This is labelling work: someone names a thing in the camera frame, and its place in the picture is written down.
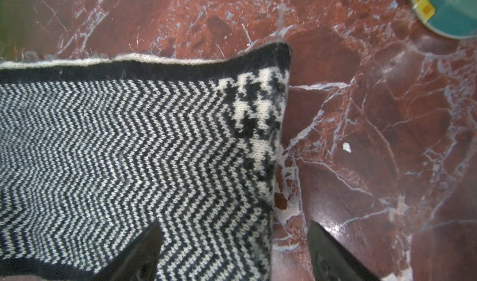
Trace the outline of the black white knitted scarf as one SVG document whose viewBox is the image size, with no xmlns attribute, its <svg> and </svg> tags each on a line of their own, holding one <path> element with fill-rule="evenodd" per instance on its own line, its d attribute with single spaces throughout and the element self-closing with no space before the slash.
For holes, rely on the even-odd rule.
<svg viewBox="0 0 477 281">
<path fill-rule="evenodd" d="M 291 49 L 1 64 L 1 275 L 93 281 L 145 228 L 155 281 L 267 281 Z"/>
</svg>

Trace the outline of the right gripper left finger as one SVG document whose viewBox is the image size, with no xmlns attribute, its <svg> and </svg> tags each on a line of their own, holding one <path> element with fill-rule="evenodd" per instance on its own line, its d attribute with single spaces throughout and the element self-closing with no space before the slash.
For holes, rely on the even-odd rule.
<svg viewBox="0 0 477 281">
<path fill-rule="evenodd" d="M 93 276 L 94 281 L 154 281 L 163 233 L 158 222 L 145 228 L 117 257 Z"/>
</svg>

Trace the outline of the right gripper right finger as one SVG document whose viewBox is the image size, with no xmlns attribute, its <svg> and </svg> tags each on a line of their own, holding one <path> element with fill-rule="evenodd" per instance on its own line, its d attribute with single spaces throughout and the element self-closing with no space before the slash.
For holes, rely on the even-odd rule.
<svg viewBox="0 0 477 281">
<path fill-rule="evenodd" d="M 379 280 L 319 223 L 310 223 L 307 241 L 317 281 Z"/>
</svg>

